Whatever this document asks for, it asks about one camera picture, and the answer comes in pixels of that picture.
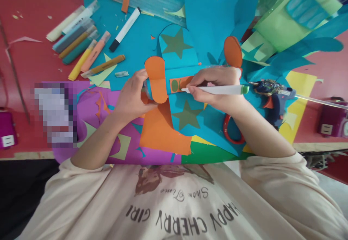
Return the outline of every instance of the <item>orange highlighter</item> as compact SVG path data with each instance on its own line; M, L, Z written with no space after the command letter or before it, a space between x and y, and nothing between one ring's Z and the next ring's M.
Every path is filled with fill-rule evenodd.
M105 44L109 41L111 34L107 31L103 34L97 45L92 50L91 54L88 56L86 61L81 66L81 71L86 72L91 68L91 65L94 63L95 59L98 57Z

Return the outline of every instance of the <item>beige t-shirt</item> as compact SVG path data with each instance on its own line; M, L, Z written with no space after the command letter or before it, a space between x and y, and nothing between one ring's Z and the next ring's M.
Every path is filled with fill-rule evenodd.
M20 239L348 239L348 222L300 154L225 164L115 165L70 159Z

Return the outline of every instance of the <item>black fabric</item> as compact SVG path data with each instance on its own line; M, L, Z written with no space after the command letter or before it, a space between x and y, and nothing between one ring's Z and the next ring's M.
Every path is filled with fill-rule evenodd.
M0 161L0 239L18 237L59 169L56 160Z

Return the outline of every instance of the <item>sleeve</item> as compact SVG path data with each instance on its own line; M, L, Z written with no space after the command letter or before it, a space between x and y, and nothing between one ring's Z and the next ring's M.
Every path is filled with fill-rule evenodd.
M306 239L348 239L348 222L296 153L241 161L241 178Z
M70 159L64 161L59 169L46 183L40 204L20 240L64 239L111 170L81 169Z

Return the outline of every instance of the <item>olive green star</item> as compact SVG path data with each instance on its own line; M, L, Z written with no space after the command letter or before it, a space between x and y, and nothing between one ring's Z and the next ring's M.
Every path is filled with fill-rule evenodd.
M179 130L182 130L186 125L190 124L195 128L200 129L197 116L203 111L203 109L192 110L189 102L186 100L184 109L180 113L172 114L179 119Z
M170 35L165 35L165 34L162 34L161 37L163 38L164 42L167 44L167 47L162 52L163 54L166 54L169 52L175 52L178 55L178 57L182 59L182 51L184 49L193 48L193 46L189 46L184 43L182 28L179 29L179 31L174 37Z

